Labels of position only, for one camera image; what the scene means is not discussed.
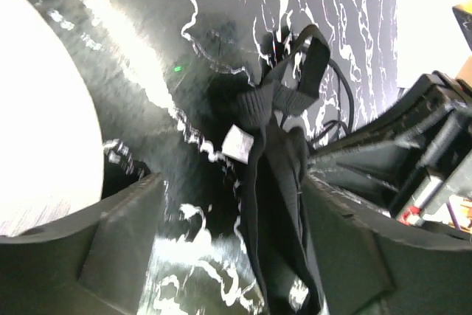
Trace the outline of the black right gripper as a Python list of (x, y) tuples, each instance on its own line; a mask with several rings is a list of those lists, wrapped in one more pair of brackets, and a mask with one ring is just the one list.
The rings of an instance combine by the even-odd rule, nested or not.
[(309, 180), (411, 226), (471, 198), (471, 84), (421, 75), (376, 120), (317, 149)]

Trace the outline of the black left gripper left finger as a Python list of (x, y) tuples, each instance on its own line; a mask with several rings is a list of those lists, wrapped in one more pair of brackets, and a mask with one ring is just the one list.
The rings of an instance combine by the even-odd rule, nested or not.
[(2, 314), (136, 314), (164, 179), (124, 190), (16, 237), (1, 238)]

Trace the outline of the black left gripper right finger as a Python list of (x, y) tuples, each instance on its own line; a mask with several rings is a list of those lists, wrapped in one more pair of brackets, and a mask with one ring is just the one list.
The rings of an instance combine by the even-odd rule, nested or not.
[(470, 314), (471, 242), (406, 226), (315, 178), (302, 200), (331, 314)]

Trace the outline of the black bra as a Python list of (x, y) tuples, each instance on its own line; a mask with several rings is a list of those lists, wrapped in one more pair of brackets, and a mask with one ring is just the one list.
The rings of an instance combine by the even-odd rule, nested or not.
[(319, 99), (330, 47), (319, 28), (308, 25), (293, 51), (266, 73), (260, 85), (232, 92), (224, 107), (248, 146), (240, 188), (240, 232), (255, 279), (272, 314), (294, 314), (288, 301), (293, 278), (308, 289), (298, 314), (322, 309), (316, 257), (302, 201), (310, 146), (302, 128), (284, 131), (276, 111), (299, 116)]

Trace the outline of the white mesh laundry bag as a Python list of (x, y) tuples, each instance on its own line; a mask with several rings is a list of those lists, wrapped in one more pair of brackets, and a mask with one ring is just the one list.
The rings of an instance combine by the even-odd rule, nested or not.
[(1, 234), (97, 203), (103, 143), (86, 85), (27, 0), (1, 0)]

